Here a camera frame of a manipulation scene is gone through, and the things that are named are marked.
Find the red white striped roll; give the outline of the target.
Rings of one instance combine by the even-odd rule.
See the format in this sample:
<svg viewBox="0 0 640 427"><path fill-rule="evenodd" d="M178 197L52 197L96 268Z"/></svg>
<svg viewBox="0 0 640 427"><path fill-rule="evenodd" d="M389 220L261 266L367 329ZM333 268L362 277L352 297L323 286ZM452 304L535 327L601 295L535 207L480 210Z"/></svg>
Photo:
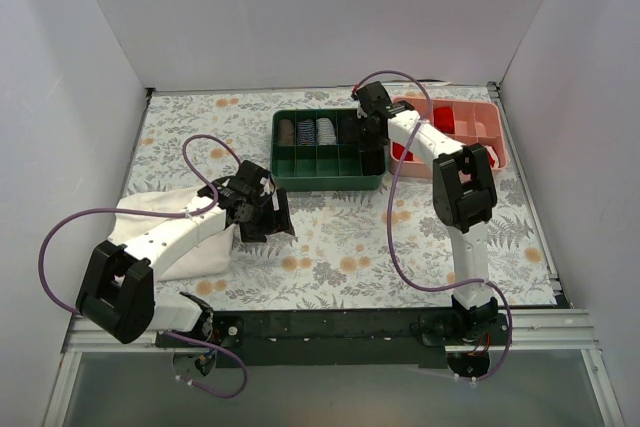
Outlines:
<svg viewBox="0 0 640 427"><path fill-rule="evenodd" d="M489 158L489 164L491 166L492 169L499 169L501 166L500 163L500 158L498 156L497 151L494 149L493 146L490 145L485 145L485 149L487 151L487 155Z"/></svg>

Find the red rolled underwear upper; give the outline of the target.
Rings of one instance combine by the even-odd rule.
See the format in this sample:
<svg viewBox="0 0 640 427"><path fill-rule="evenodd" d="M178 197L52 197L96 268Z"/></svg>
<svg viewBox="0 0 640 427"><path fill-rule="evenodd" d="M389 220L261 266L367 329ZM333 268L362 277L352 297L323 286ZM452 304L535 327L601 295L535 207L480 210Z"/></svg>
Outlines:
<svg viewBox="0 0 640 427"><path fill-rule="evenodd" d="M455 133L455 120L451 106L437 107L433 111L434 126L444 134Z"/></svg>

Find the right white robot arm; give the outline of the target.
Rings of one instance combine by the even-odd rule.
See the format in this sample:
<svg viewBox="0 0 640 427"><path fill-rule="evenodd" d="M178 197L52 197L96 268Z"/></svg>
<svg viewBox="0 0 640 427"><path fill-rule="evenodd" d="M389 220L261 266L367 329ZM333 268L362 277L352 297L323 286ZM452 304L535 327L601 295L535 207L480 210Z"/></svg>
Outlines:
<svg viewBox="0 0 640 427"><path fill-rule="evenodd" d="M386 235L396 273L415 290L449 291L452 308L443 322L444 332L464 344L479 342L498 318L488 262L489 222L497 193L486 148L448 137L412 104L392 101L378 81L357 84L352 99L358 103L358 142L362 152L388 141L404 145L423 163L431 165L432 205L449 235L455 282L427 287L411 281L402 271L393 241L392 210L398 183L398 176L394 175L387 201Z"/></svg>

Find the pink divided organizer tray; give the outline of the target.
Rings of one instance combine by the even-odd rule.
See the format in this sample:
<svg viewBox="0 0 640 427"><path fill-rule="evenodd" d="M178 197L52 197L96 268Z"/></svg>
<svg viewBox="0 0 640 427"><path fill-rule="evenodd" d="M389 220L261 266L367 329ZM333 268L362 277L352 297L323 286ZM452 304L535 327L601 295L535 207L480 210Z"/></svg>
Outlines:
<svg viewBox="0 0 640 427"><path fill-rule="evenodd" d="M508 151L503 135L502 122L498 107L495 104L462 99L434 99L433 109L430 109L428 102L424 98L411 96L394 98L395 102L401 100L409 102L420 115L426 114L427 120L433 126L434 109L441 106L451 106L454 113L455 133L445 135L467 145L480 143L484 147L485 145L493 146L501 163L499 169L491 168L494 173L504 170L508 165Z"/></svg>

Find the brown rolled underwear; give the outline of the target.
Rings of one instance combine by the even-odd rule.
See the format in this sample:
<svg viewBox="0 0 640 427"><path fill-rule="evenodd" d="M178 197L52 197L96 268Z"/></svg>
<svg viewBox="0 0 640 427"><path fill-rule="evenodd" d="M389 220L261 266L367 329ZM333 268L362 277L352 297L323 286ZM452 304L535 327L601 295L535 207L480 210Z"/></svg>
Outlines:
<svg viewBox="0 0 640 427"><path fill-rule="evenodd" d="M277 128L277 144L293 146L295 144L295 125L290 119L281 119Z"/></svg>

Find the red rolled underwear lower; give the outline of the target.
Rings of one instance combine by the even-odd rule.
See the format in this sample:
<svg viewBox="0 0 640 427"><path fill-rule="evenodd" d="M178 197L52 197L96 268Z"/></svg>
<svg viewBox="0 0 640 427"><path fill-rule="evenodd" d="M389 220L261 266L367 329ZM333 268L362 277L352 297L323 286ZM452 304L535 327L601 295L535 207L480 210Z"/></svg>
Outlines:
<svg viewBox="0 0 640 427"><path fill-rule="evenodd" d="M392 157L396 160L399 160L402 155L405 152L405 147L401 144L398 143L393 143L392 144ZM406 162L412 162L414 160L413 154L411 152L408 152L405 155L405 161Z"/></svg>

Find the red rolled underwear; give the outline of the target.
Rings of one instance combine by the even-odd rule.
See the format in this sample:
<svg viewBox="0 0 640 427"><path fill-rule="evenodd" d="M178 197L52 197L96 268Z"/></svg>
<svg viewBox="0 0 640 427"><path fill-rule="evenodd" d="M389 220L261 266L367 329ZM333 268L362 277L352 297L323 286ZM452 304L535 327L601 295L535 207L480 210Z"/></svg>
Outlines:
<svg viewBox="0 0 640 427"><path fill-rule="evenodd" d="M437 107L433 111L434 126L444 134L455 133L455 120L451 106Z"/></svg>
<svg viewBox="0 0 640 427"><path fill-rule="evenodd" d="M392 157L396 160L399 160L402 155L405 152L405 147L401 144L398 143L393 143L392 144ZM413 154L411 152L408 152L405 155L405 161L406 162L412 162L414 160Z"/></svg>

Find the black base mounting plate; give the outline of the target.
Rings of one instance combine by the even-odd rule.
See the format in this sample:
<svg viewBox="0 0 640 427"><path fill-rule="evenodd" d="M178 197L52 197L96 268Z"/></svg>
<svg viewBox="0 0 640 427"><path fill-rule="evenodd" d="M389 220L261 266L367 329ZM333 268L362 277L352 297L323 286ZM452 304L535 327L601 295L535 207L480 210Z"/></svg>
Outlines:
<svg viewBox="0 0 640 427"><path fill-rule="evenodd" d="M405 364L447 366L447 345L467 347L451 308L228 311L212 342L251 367Z"/></svg>

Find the blue striped rolled underwear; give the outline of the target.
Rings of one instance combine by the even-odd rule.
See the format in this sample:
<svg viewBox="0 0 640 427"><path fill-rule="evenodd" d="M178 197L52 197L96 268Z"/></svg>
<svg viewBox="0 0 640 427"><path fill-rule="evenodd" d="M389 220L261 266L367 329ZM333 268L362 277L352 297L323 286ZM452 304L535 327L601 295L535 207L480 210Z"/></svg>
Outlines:
<svg viewBox="0 0 640 427"><path fill-rule="evenodd" d="M313 120L304 119L296 123L296 144L302 146L316 144L316 128Z"/></svg>

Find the black underwear beige waistband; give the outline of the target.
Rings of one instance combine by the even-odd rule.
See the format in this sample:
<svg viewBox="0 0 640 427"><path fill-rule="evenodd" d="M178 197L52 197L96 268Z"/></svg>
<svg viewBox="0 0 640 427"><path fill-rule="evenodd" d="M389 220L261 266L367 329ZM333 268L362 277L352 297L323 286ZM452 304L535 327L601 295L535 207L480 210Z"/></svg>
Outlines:
<svg viewBox="0 0 640 427"><path fill-rule="evenodd" d="M382 175L386 170L385 153L383 149L362 151L360 153L362 174L364 176Z"/></svg>

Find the white folded cloth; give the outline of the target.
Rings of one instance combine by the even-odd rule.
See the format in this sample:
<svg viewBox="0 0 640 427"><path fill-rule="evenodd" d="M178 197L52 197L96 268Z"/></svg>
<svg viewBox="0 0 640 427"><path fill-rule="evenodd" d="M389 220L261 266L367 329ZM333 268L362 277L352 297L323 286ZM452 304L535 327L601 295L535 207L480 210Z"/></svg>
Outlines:
<svg viewBox="0 0 640 427"><path fill-rule="evenodd" d="M153 212L177 212L184 210L196 195L197 188L189 187L166 192L146 192L125 197L117 204L118 209ZM149 229L160 225L165 218L115 214L115 225L108 240L116 245L125 243ZM202 240L185 253L160 277L160 281L193 279L203 276L222 275L230 270L231 249L235 227Z"/></svg>

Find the green divided organizer tray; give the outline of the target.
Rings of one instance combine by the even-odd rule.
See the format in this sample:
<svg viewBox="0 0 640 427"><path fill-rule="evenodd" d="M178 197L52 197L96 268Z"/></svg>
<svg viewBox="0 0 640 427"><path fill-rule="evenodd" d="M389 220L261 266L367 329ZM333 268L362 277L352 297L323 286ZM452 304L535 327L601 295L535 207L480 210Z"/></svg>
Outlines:
<svg viewBox="0 0 640 427"><path fill-rule="evenodd" d="M276 184L289 192L310 191L368 191L377 189L382 175L362 174L360 151L356 144L338 142L338 127L344 117L356 118L354 109L299 109L279 110L272 117L270 171ZM311 119L329 118L335 128L337 144L302 146L296 144L296 123ZM295 125L295 144L279 146L277 128L281 119L290 119Z"/></svg>

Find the black rolled underwear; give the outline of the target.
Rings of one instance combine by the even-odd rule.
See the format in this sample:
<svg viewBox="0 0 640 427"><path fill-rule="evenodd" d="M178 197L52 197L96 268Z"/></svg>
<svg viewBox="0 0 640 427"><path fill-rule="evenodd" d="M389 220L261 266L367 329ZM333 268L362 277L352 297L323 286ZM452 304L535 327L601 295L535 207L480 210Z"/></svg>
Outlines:
<svg viewBox="0 0 640 427"><path fill-rule="evenodd" d="M344 117L338 127L338 142L349 145L358 142L358 122L354 117Z"/></svg>

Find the white grey striped roll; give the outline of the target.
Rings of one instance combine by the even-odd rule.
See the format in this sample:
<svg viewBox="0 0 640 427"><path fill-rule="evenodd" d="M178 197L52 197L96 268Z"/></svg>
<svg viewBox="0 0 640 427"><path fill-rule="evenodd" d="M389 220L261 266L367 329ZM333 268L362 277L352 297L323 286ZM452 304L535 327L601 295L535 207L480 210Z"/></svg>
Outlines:
<svg viewBox="0 0 640 427"><path fill-rule="evenodd" d="M316 120L316 139L319 145L336 145L336 131L329 118L318 118Z"/></svg>

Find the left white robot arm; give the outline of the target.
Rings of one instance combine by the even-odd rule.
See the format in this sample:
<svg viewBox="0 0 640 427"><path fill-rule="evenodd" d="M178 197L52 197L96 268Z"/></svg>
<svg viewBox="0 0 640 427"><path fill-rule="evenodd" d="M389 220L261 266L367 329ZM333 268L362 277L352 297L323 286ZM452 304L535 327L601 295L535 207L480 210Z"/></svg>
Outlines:
<svg viewBox="0 0 640 427"><path fill-rule="evenodd" d="M155 284L204 241L238 228L245 243L293 234L285 188L268 170L245 160L236 174L199 189L177 218L170 218L116 244L105 240L90 257L76 309L123 344L149 327L177 331L193 347L214 335L214 310L180 292L160 295Z"/></svg>

